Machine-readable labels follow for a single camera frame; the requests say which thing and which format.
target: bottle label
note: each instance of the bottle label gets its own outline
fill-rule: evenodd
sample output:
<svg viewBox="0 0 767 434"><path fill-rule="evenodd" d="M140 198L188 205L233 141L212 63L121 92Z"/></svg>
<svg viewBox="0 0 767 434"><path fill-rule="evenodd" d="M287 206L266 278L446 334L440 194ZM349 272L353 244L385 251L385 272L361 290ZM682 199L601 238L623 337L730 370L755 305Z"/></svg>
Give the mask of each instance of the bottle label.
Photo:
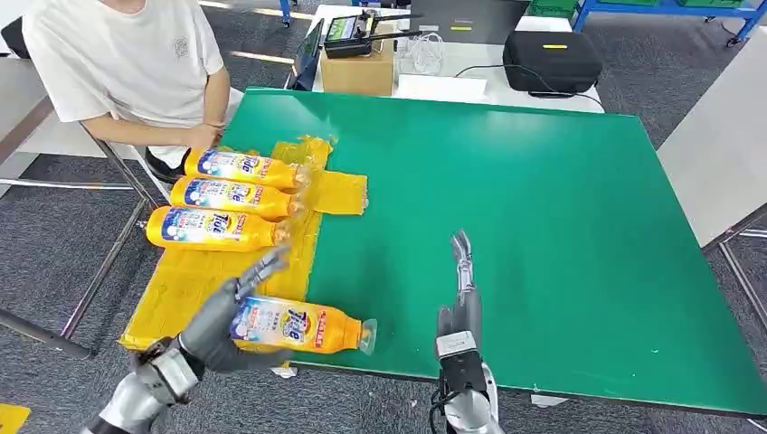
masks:
<svg viewBox="0 0 767 434"><path fill-rule="evenodd" d="M232 337L263 344L322 345L325 335L325 311L319 321L312 310L271 300L249 297L232 321Z"/></svg>
<svg viewBox="0 0 767 434"><path fill-rule="evenodd" d="M206 208L225 208L231 204L259 203L263 187L215 179L193 179L184 192L184 203Z"/></svg>
<svg viewBox="0 0 767 434"><path fill-rule="evenodd" d="M163 220L162 236L168 241L239 241L246 214L171 208Z"/></svg>
<svg viewBox="0 0 767 434"><path fill-rule="evenodd" d="M197 162L201 174L231 178L237 175L263 178L271 165L271 159L262 156L248 156L236 152L221 152L208 149Z"/></svg>

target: green bin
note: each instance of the green bin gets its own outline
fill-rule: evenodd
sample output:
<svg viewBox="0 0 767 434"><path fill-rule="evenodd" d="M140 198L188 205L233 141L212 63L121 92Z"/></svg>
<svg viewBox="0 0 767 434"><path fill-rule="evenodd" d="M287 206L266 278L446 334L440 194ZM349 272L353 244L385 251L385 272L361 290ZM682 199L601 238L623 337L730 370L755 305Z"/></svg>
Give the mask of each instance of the green bin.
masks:
<svg viewBox="0 0 767 434"><path fill-rule="evenodd" d="M527 14L533 16L550 16L554 18L573 17L575 0L534 0L527 7Z"/></svg>
<svg viewBox="0 0 767 434"><path fill-rule="evenodd" d="M743 0L677 0L681 6L738 7Z"/></svg>

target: black case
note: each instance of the black case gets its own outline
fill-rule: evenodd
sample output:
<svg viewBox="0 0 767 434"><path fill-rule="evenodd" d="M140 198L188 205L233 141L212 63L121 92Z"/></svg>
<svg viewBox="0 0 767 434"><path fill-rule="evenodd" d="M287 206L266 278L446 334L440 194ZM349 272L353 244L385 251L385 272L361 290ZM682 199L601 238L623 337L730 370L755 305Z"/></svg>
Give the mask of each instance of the black case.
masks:
<svg viewBox="0 0 767 434"><path fill-rule="evenodd" d="M581 93L601 74L601 59L582 33L517 32L508 35L503 63L537 72L557 92ZM505 67L508 85L514 90L551 92L534 74Z"/></svg>

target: cardboard box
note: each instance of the cardboard box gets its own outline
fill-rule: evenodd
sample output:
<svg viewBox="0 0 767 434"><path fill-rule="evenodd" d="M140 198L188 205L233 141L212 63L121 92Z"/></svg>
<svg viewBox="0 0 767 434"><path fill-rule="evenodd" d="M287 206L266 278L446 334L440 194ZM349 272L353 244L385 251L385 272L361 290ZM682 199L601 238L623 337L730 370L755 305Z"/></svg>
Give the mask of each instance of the cardboard box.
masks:
<svg viewBox="0 0 767 434"><path fill-rule="evenodd" d="M322 52L319 64L324 91L391 97L394 79L393 41L374 42L373 48L367 57L346 59L328 59L325 52Z"/></svg>

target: black bag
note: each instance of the black bag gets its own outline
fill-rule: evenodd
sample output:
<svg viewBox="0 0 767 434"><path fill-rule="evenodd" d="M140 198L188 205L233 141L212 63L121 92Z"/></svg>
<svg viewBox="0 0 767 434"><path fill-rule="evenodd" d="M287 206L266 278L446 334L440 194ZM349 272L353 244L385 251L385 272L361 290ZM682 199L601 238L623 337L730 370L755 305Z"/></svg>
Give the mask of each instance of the black bag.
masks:
<svg viewBox="0 0 767 434"><path fill-rule="evenodd" d="M22 34L22 17L18 17L15 21L4 27L3 30L0 30L0 34L3 35L5 44L8 45L12 52L22 59L29 59L29 52L26 50L24 35Z"/></svg>
<svg viewBox="0 0 767 434"><path fill-rule="evenodd" d="M602 67L591 41L582 33L570 32L514 31L506 40L503 63L540 75L505 67L508 85L527 92L585 92L599 79Z"/></svg>

